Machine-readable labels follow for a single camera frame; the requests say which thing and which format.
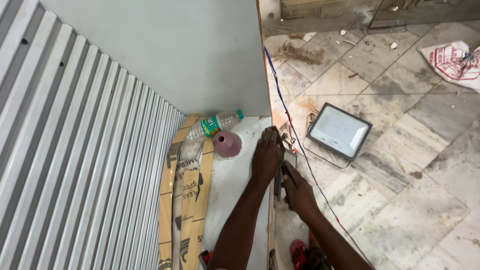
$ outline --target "plastic water bottle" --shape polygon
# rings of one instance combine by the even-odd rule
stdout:
[[[189,142],[203,142],[206,137],[213,137],[220,130],[232,130],[242,119],[243,114],[240,110],[237,112],[223,111],[193,124],[185,140]]]

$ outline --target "person's left hand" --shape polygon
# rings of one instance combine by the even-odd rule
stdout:
[[[268,186],[280,167],[282,150],[276,143],[276,132],[267,128],[257,142],[257,148],[252,159],[252,180]]]

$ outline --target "blue wire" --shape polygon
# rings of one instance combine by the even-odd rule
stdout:
[[[272,68],[273,76],[275,77],[276,90],[277,90],[277,92],[278,92],[278,96],[280,97],[280,100],[282,101],[283,108],[285,109],[286,112],[288,112],[288,109],[287,109],[287,107],[285,106],[285,102],[283,101],[282,94],[280,93],[280,88],[278,87],[278,78],[276,77],[276,72],[275,72],[275,69],[273,68],[272,59],[270,59],[270,54],[268,54],[267,48],[264,47],[264,49],[265,49],[265,54],[267,54],[268,63],[270,64],[270,67]],[[303,147],[301,146],[299,137],[298,137],[297,132],[295,131],[295,128],[293,127],[293,125],[292,125],[292,129],[293,129],[293,133],[295,134],[295,137],[297,138],[297,142],[299,143],[299,146],[300,146],[300,149],[301,149],[301,151],[302,151],[302,153],[303,153],[303,156],[305,157],[305,160],[307,161],[307,165],[308,165],[308,168],[310,169],[310,173],[312,174],[312,177],[313,177],[313,179],[315,180],[315,184],[317,185],[318,189],[320,190],[320,193],[322,193],[322,195],[324,196],[325,201],[327,202],[327,205],[328,205],[328,207],[330,208],[330,210],[332,211],[333,215],[334,215],[335,218],[337,218],[337,220],[338,220],[338,217],[336,216],[336,214],[335,214],[335,212],[333,211],[332,207],[331,207],[330,204],[328,203],[327,197],[326,197],[325,194],[323,193],[322,189],[320,188],[320,186],[319,186],[318,183],[317,183],[317,180],[315,179],[315,176],[313,175],[313,171],[312,171],[312,168],[310,167],[310,163],[308,162],[307,155],[305,154],[305,151],[303,150]]]

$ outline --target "person's right hand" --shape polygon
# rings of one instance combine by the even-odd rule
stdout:
[[[288,161],[285,161],[285,167],[291,177],[287,173],[283,175],[282,186],[286,192],[284,201],[307,223],[309,217],[318,215],[320,212],[312,186]]]

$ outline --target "hand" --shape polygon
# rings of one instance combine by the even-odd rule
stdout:
[[[320,212],[312,186],[288,161],[285,161],[285,167],[291,177],[288,173],[283,174],[282,187],[286,192],[284,201],[288,203],[289,209],[295,211],[307,223],[310,217]]]
[[[252,159],[252,179],[267,187],[280,167],[282,150],[276,143],[276,132],[271,128],[263,131],[257,142],[257,148]]]

